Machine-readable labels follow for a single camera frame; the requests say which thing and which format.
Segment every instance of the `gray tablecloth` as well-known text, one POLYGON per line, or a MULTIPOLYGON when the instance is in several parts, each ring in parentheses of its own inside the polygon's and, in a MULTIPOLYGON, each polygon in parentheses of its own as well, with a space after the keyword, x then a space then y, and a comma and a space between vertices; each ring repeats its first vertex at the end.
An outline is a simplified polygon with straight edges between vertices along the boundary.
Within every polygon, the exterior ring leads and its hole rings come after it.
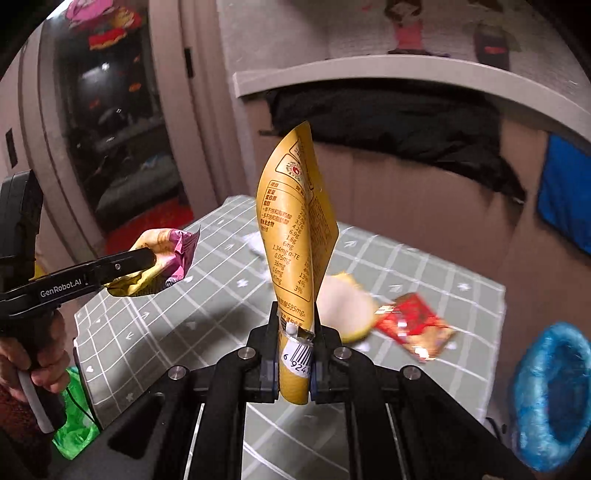
MULTIPOLYGON (((245 245, 258 231, 255 202, 231 197, 197 221, 201 238, 188 276, 156 296, 117 299, 101 291, 76 313, 80 371, 100 422, 124 411, 168 367, 217 362, 268 320, 275 300, 266 262, 245 245)), ((378 300, 417 291, 459 333, 440 358, 420 365, 483 420, 504 318, 504 287, 393 240, 340 224, 329 274, 351 273, 378 300)), ((378 365, 416 364, 378 331, 357 346, 378 365)), ((304 407, 282 398, 246 411, 243 478, 348 478, 342 406, 304 407)))

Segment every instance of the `red sleeve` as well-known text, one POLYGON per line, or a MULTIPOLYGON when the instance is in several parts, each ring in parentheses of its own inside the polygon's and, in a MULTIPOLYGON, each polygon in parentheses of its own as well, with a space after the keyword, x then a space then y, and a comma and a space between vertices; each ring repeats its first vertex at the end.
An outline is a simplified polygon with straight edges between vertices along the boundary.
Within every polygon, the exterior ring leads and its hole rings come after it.
POLYGON ((0 386, 0 429, 12 440, 33 475, 46 476, 51 462, 51 433, 42 433, 28 404, 16 400, 0 386))

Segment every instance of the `human hand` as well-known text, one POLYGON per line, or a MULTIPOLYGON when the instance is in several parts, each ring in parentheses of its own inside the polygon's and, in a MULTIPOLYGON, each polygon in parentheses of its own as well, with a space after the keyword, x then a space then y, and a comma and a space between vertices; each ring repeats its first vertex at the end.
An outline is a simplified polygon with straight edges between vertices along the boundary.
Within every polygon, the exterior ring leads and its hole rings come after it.
MULTIPOLYGON (((50 326, 51 343, 37 355, 40 368, 31 372, 31 380, 39 387, 59 393, 70 383, 66 368, 70 357, 64 350, 66 328, 61 313, 56 312, 50 326)), ((17 369, 26 371, 31 366, 27 351, 14 338, 0 338, 0 385, 14 398, 27 402, 18 379, 17 369)))

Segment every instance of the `green plastic bag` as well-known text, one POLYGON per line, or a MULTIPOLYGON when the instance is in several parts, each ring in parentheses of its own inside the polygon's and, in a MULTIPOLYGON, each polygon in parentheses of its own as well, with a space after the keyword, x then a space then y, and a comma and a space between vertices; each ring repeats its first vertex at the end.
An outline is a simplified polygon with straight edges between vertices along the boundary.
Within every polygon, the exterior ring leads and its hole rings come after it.
MULTIPOLYGON (((80 382, 80 374, 76 367, 68 369, 70 374, 70 385, 68 389, 74 397, 74 400, 84 408, 88 415, 90 410, 86 402, 86 396, 82 389, 80 382)), ((53 444, 60 451, 60 453, 68 460, 73 460, 82 450, 84 450, 90 442, 92 442, 98 435, 99 429, 94 423, 90 421, 84 412, 78 408, 68 395, 67 391, 62 392, 64 402, 66 403, 66 424, 60 428, 53 437, 53 444)))

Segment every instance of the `red snack wrapper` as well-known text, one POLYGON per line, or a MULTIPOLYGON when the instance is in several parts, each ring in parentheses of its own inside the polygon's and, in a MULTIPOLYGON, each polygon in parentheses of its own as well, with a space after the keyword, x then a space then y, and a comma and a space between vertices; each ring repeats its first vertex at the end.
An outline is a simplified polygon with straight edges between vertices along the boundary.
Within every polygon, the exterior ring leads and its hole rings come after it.
POLYGON ((396 340, 422 362, 433 360, 456 333, 435 315, 416 293, 408 293, 380 307, 375 327, 396 340))

